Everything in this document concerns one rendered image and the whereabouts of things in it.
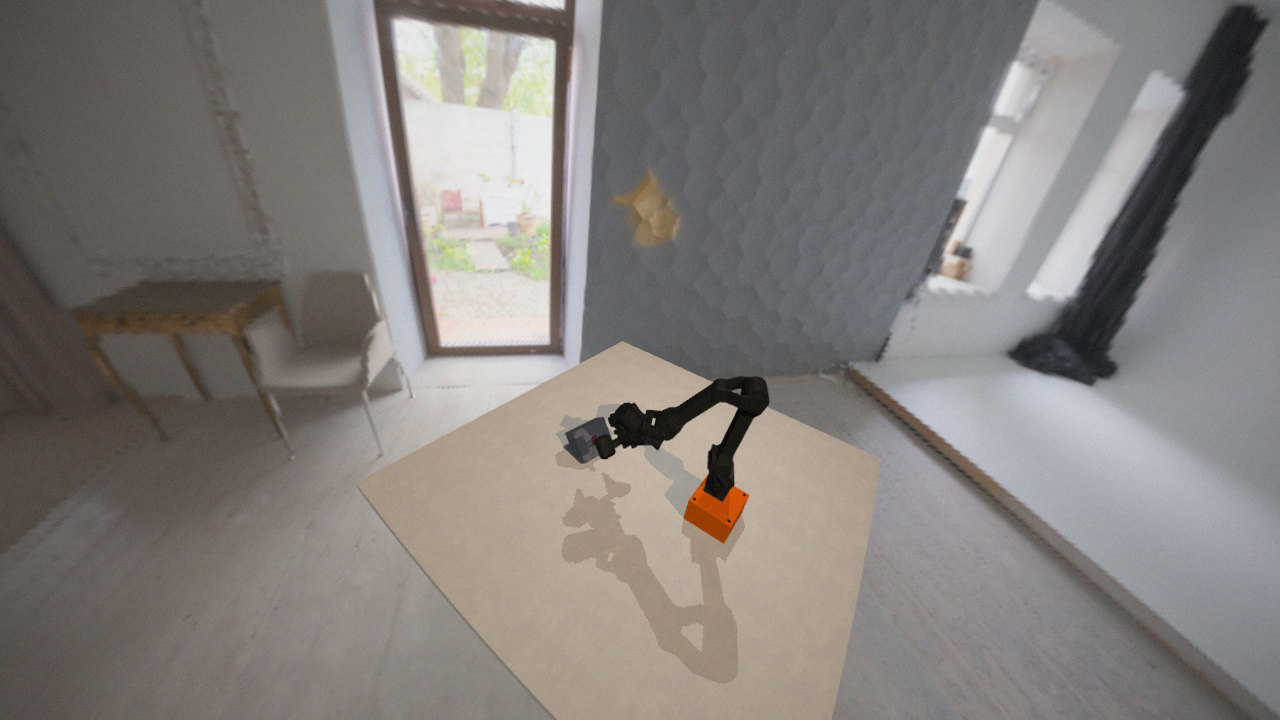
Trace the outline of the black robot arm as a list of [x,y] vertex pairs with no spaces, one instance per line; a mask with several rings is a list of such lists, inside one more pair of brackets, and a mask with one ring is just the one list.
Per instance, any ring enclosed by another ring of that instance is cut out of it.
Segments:
[[[741,389],[741,395],[732,389]],[[608,418],[611,428],[614,427],[614,436],[631,433],[634,445],[654,446],[657,450],[664,441],[673,439],[680,430],[694,418],[707,413],[717,404],[730,404],[739,407],[730,423],[721,445],[712,445],[708,451],[707,477],[704,492],[723,501],[730,489],[733,488],[733,455],[742,442],[753,419],[760,415],[769,404],[765,380],[762,377],[733,377],[730,379],[716,379],[705,389],[678,405],[666,410],[646,410],[646,414],[636,404],[622,404]],[[654,427],[652,420],[655,418]]]

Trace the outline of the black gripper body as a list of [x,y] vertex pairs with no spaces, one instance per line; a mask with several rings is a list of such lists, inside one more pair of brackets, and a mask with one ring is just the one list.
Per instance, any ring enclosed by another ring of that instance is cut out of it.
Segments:
[[617,438],[613,441],[611,441],[609,436],[602,436],[594,439],[594,445],[596,446],[599,457],[602,459],[611,457],[612,455],[614,455],[616,451],[614,448],[621,445],[623,446],[623,448],[628,446],[631,446],[632,448],[637,447],[637,445],[634,445],[634,441],[631,439],[631,433],[628,433],[627,430],[625,432],[626,433],[618,434]]

